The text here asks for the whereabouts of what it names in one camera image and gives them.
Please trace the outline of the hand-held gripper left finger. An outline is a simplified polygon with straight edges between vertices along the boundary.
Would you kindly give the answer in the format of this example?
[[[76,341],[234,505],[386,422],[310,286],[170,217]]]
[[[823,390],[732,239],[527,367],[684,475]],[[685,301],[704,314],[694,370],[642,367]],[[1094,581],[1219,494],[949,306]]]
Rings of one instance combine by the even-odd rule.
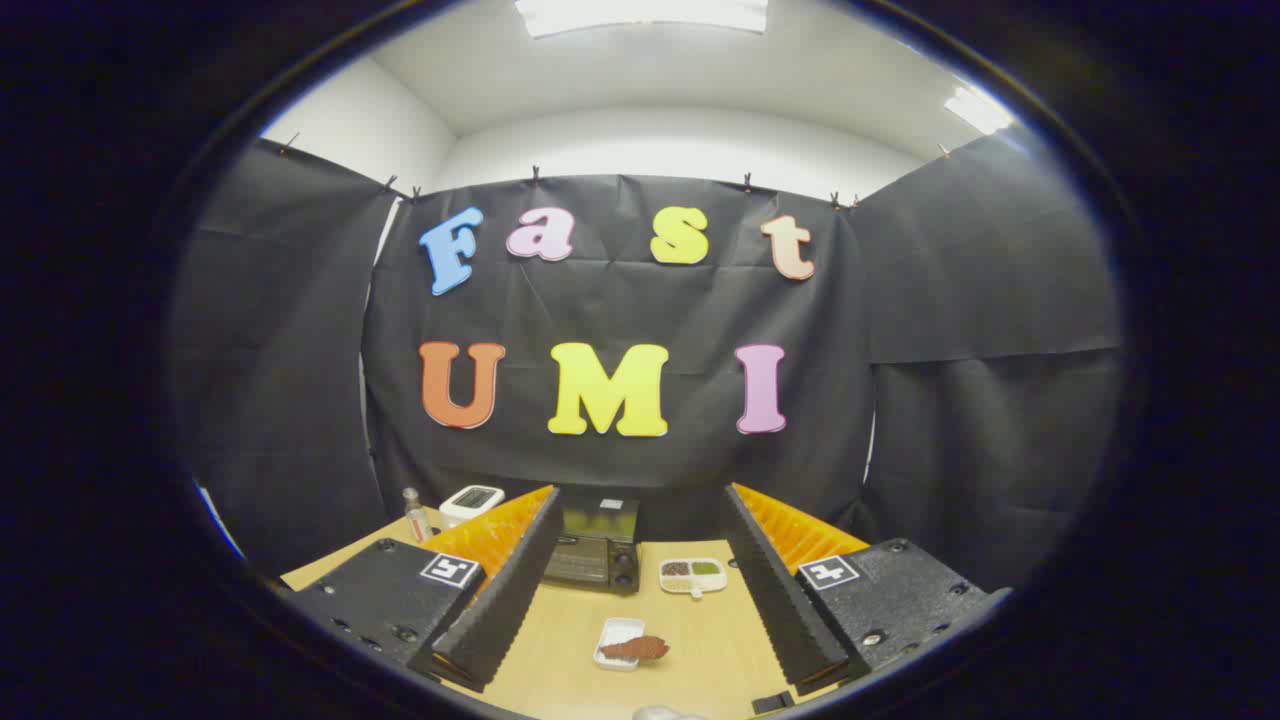
[[[422,544],[376,539],[292,600],[357,650],[481,692],[550,561],[562,500],[544,486]]]

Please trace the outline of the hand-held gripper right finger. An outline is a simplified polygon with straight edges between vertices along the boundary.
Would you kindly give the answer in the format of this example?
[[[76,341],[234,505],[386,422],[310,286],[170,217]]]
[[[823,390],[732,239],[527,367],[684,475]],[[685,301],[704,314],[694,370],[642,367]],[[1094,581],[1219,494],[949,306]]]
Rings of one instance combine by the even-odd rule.
[[[919,544],[870,544],[732,483],[724,538],[786,682],[808,694],[913,659],[983,618],[991,596]]]

